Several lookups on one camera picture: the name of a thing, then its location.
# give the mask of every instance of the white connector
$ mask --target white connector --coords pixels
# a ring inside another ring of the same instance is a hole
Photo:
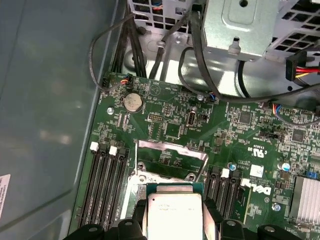
[[[98,151],[99,150],[99,143],[92,141],[91,145],[90,145],[90,150],[94,151],[94,152]]]

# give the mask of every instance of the dimm slot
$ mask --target dimm slot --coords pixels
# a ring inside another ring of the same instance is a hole
[[[219,192],[218,192],[218,197],[215,202],[216,204],[216,209],[222,213],[226,200],[227,200],[227,193],[228,193],[228,187],[229,187],[230,179],[229,178],[224,178],[222,177],[220,179],[220,184],[219,184]]]
[[[100,192],[99,183],[101,181],[101,178],[103,177],[102,173],[103,173],[104,159],[105,159],[105,154],[102,153],[99,157],[99,160],[98,160],[98,168],[96,171],[96,178],[95,178],[96,184],[94,185],[95,188],[92,192],[92,195],[90,196],[90,202],[92,204],[88,208],[87,218],[85,219],[85,224],[91,224],[94,222],[93,215],[94,215],[95,209],[97,208],[97,205],[98,205],[98,195]]]
[[[120,167],[119,167],[119,172],[117,175],[117,180],[115,184],[115,191],[114,191],[114,199],[113,203],[111,204],[111,210],[110,210],[110,218],[109,218],[109,227],[113,225],[116,215],[117,215],[117,207],[119,203],[119,197],[120,197],[120,191],[122,187],[122,183],[124,180],[125,176],[125,170],[126,170],[126,160],[124,156],[120,156],[119,160],[120,162]]]
[[[108,177],[106,180],[107,186],[106,186],[106,191],[103,198],[102,214],[100,218],[100,224],[103,226],[104,230],[107,230],[107,227],[108,227],[108,220],[106,218],[109,215],[109,209],[110,209],[109,198],[113,191],[114,178],[115,178],[116,169],[117,169],[117,160],[114,157],[112,157],[110,161],[111,161],[111,166],[110,166],[110,171],[108,172]]]
[[[118,160],[115,160],[116,162],[116,167],[114,168],[114,175],[111,181],[111,186],[110,186],[110,193],[108,195],[108,198],[106,199],[106,203],[107,203],[107,212],[104,216],[104,221],[103,221],[103,226],[105,226],[105,229],[108,230],[109,226],[110,226],[110,221],[111,221],[111,210],[113,207],[113,203],[114,203],[114,195],[115,195],[115,191],[116,191],[116,181],[117,181],[117,176],[119,174],[119,170],[120,170],[120,162]]]
[[[79,222],[79,227],[82,227],[86,224],[86,219],[88,218],[88,211],[91,206],[91,195],[93,194],[93,191],[95,189],[96,184],[96,178],[97,178],[97,168],[99,165],[99,158],[100,158],[100,152],[96,152],[93,155],[92,165],[89,173],[88,178],[88,185],[86,187],[85,191],[85,197],[84,197],[84,204],[82,206],[82,212],[81,212],[81,218]]]
[[[224,219],[229,219],[232,216],[235,207],[235,201],[237,198],[237,193],[239,189],[239,181],[236,178],[231,178],[228,193],[226,196],[226,203],[223,208],[223,217]]]
[[[214,202],[217,201],[218,191],[219,191],[219,185],[220,185],[220,175],[212,173],[210,175],[210,185],[208,187],[208,193],[207,197],[209,199],[214,200]]]
[[[102,163],[102,172],[101,172],[101,177],[99,179],[99,183],[97,186],[97,204],[95,205],[95,208],[93,210],[92,214],[92,223],[94,224],[99,224],[100,223],[100,213],[101,213],[101,207],[104,201],[104,189],[106,188],[106,174],[108,170],[108,165],[109,165],[109,158],[107,155],[103,157],[103,163]]]

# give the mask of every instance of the silver heatsink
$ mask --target silver heatsink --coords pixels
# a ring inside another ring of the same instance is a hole
[[[296,177],[290,216],[298,222],[319,224],[320,181]]]

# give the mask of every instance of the metal bracket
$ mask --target metal bracket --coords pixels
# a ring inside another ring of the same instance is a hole
[[[174,143],[169,143],[169,142],[150,142],[150,141],[143,141],[143,140],[138,140],[135,143],[135,154],[134,154],[134,170],[136,175],[138,174],[138,148],[149,148],[149,149],[154,149],[154,150],[159,150],[159,151],[165,151],[165,150],[175,150],[177,151],[178,154],[183,155],[183,156],[189,156],[192,158],[197,158],[201,161],[203,161],[199,172],[197,173],[196,177],[194,178],[195,182],[198,182],[202,173],[204,172],[208,160],[209,160],[209,156],[207,153],[202,152],[202,151],[194,151],[194,150],[190,150],[189,148],[187,148],[186,146],[182,146],[182,145],[178,145],[178,144],[174,144]],[[192,176],[190,174],[188,174],[187,176],[188,181],[192,181],[191,178]]]

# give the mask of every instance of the label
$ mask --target label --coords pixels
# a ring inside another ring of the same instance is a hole
[[[4,208],[4,204],[5,204],[10,176],[11,176],[10,174],[0,176],[0,219],[1,219],[2,210]]]

